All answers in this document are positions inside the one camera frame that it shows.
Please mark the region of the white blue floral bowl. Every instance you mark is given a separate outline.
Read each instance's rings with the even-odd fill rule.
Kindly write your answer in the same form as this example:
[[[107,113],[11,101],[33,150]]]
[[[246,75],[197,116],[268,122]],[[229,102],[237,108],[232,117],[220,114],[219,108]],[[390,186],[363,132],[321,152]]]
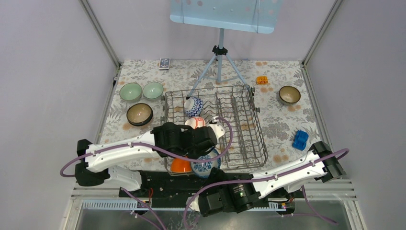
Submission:
[[[219,152],[214,148],[208,154],[199,157],[199,160],[207,160],[217,157]],[[190,162],[192,172],[199,178],[207,179],[211,173],[212,168],[220,169],[221,167],[221,158],[216,159],[215,161],[208,162]]]

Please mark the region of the blue white zigzag bowl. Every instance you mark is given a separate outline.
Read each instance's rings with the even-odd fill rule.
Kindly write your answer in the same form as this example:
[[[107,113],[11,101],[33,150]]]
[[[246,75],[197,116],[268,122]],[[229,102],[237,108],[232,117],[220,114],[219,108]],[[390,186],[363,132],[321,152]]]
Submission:
[[[184,103],[184,113],[188,117],[200,116],[203,111],[203,100],[199,97],[188,97]]]

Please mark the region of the pink speckled bowl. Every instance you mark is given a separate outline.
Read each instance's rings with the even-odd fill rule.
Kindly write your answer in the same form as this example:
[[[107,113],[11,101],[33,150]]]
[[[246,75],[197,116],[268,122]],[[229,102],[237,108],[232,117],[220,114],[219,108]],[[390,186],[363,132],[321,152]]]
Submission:
[[[131,125],[141,127],[152,120],[153,110],[146,103],[137,103],[127,110],[126,118]]]

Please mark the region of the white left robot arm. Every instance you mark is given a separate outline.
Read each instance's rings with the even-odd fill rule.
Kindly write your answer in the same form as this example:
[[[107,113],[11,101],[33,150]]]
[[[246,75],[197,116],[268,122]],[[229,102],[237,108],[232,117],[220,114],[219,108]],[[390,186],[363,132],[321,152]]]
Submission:
[[[84,187],[110,181],[142,197],[148,192],[148,183],[142,180],[140,173],[120,168],[119,164],[168,156],[198,162],[224,134],[225,128],[220,124],[194,129],[167,122],[135,138],[107,145],[96,145],[82,139],[78,141],[77,153],[81,159],[75,166],[74,176]]]

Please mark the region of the pale green checkered bowl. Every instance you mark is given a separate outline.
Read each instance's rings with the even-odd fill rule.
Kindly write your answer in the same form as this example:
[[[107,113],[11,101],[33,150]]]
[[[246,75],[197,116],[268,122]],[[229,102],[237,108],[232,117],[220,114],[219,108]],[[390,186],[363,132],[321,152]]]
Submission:
[[[150,82],[143,88],[143,96],[150,101],[159,100],[164,92],[164,87],[158,82]]]

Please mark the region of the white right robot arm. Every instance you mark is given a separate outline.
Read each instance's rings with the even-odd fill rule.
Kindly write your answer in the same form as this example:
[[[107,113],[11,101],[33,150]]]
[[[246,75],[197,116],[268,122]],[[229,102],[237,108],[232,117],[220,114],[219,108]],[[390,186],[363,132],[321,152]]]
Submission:
[[[311,181],[328,182],[345,175],[339,159],[349,149],[333,153],[319,141],[302,157],[273,170],[253,173],[226,173],[212,168],[198,196],[190,204],[204,217],[224,213],[240,213],[254,208],[268,195],[287,197]]]

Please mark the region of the dark brown patterned bowl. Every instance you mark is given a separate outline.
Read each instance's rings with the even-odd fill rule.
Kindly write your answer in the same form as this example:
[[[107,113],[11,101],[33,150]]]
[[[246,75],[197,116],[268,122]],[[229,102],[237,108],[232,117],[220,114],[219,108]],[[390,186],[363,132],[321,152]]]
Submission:
[[[283,104],[292,105],[300,101],[301,93],[300,91],[293,86],[283,86],[280,88],[279,99]]]

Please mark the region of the light green bowl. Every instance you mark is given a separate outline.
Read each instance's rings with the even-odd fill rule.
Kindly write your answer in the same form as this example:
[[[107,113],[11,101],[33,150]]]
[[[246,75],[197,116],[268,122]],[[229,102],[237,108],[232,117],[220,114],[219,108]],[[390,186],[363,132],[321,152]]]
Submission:
[[[142,87],[137,83],[128,83],[120,89],[119,95],[126,102],[137,102],[142,97]]]

